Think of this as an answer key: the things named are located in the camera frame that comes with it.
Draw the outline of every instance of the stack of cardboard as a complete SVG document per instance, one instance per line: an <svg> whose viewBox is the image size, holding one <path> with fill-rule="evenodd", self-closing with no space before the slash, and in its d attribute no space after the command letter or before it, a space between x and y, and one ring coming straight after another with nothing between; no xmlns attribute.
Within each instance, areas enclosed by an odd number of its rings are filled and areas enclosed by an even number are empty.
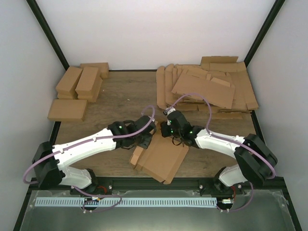
<svg viewBox="0 0 308 231"><path fill-rule="evenodd" d="M78 99L96 102L102 82L101 72L97 67L85 66L76 87Z"/></svg>
<svg viewBox="0 0 308 231"><path fill-rule="evenodd" d="M257 109L246 66L244 62L237 63L237 58L206 56L202 57L200 65L170 64L166 68L159 67L156 72L157 105L165 109L181 95L195 92L209 101L213 113L224 113L228 118L232 116L226 112L249 113ZM196 95L183 98L176 108L208 111L202 98Z"/></svg>
<svg viewBox="0 0 308 231"><path fill-rule="evenodd" d="M148 149L137 146L129 162L133 169L170 184L188 152L188 146L175 146L171 138L163 138L160 123L156 124L156 130Z"/></svg>
<svg viewBox="0 0 308 231"><path fill-rule="evenodd" d="M108 63L81 64L80 67L70 66L56 86L58 99L52 102L49 120L81 122L88 102L96 102L103 78L108 77Z"/></svg>

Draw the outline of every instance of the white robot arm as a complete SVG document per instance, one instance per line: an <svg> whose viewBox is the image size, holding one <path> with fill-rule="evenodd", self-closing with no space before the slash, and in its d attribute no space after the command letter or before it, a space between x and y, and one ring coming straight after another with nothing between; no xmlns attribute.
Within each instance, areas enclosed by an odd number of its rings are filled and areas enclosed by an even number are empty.
<svg viewBox="0 0 308 231"><path fill-rule="evenodd" d="M168 108L164 111L164 114L167 116L167 122L161 123L163 137L173 136L173 138L179 139L180 142L188 146L214 150L237 160L238 164L224 167L217 173L218 183L216 188L220 191L245 181L261 186L272 173L268 164L272 167L277 164L275 155L256 135L249 134L247 137L228 136L209 131L204 127L191 126L184 115L174 108ZM242 146L249 146L262 156L267 163Z"/></svg>
<svg viewBox="0 0 308 231"><path fill-rule="evenodd" d="M73 185L87 193L93 192L97 187L94 172L70 165L91 155L117 148L129 149L136 145L147 148L152 139L151 131L156 132L155 123L150 120L150 117L144 115L136 121L116 121L96 134L70 143L55 146L49 142L42 143L32 160L33 165L37 163L34 171L38 187L46 190L59 184Z"/></svg>

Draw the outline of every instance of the white cable channel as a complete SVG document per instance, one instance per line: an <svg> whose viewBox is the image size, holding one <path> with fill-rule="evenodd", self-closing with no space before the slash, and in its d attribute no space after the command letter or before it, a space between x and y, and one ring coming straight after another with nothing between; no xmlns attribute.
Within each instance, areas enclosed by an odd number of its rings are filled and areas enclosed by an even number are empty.
<svg viewBox="0 0 308 231"><path fill-rule="evenodd" d="M119 198L104 198L99 202L90 202L85 207L110 207ZM85 198L80 197L38 197L36 207L81 207ZM191 197L191 198L123 198L116 207L199 207L216 208L216 198Z"/></svg>

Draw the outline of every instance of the black frame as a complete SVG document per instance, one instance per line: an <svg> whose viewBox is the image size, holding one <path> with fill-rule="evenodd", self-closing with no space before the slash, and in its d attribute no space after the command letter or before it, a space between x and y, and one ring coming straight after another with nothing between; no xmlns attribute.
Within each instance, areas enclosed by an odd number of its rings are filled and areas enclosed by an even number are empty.
<svg viewBox="0 0 308 231"><path fill-rule="evenodd" d="M43 13L41 12L37 2L35 0L26 0L29 7L31 8L34 16L36 17L37 21L39 22L41 28L43 29L47 39L49 40L50 44L52 45L54 51L56 52L60 62L62 63L65 70L68 69L69 64L56 40L54 37ZM253 42L247 56L245 57L245 65L248 66L250 61L252 60L254 54L256 53L258 47L260 46L263 38L265 37L267 31L269 30L271 24L273 23L274 19L276 18L279 10L283 6L285 0L276 0L273 4L266 20L264 21L255 41ZM156 70L120 70L120 71L156 71ZM252 121L254 124L254 128L256 130L257 136L259 136L262 141L264 141L262 131L260 128L260 125L257 120L257 116L255 111L251 113ZM53 126L53 130L50 137L50 143L52 145L55 144L59 129L60 129L61 122L55 122ZM174 178L172 183L170 185L164 185L157 181L155 181L152 178L99 178L99 181L103 185L112 185L112 190L119 190L119 191L125 191L125 190L200 190L199 185L200 184L207 184L207 182L212 181L212 178ZM242 189L250 189L250 185L248 183L242 184ZM284 179L282 177L276 177L272 180L267 180L265 182L265 185L256 188L261 190L281 190L285 199L288 200L288 209L290 212L290 215L292 217L293 224L295 226L295 229L297 231L301 231L302 228L300 226L300 223L298 221L295 209L293 207L289 192L287 190L287 187L285 185ZM14 231L18 231L21 228L22 221L24 219L25 211L31 196L32 191L39 190L39 188L36 185L30 185L28 188L28 191L25 196L25 200L23 202L21 211L19 213L19 216L17 218ZM56 188L52 190L70 190L70 187L68 186L57 186ZM211 191L205 191L206 194L212 194Z"/></svg>

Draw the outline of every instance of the wooden table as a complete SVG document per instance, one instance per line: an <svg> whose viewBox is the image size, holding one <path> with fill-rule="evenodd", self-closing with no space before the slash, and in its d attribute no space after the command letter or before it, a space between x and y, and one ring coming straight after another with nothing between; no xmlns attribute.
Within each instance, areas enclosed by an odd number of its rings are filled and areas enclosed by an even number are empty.
<svg viewBox="0 0 308 231"><path fill-rule="evenodd" d="M110 72L104 79L98 100L90 103L85 121L82 123L62 122L56 144L67 143L89 136L106 128L115 121L136 120L142 109L149 105L156 106L155 72ZM203 112L183 112L192 125L205 126L208 115ZM157 108L156 118L166 119ZM249 114L243 119L213 119L210 129L227 135L247 136L255 134ZM137 172L129 165L129 158L134 149L116 149L93 155L73 164L76 168L91 168L97 176L140 177L147 176ZM211 150L190 148L176 177L213 177L222 167L232 166L234 159Z"/></svg>

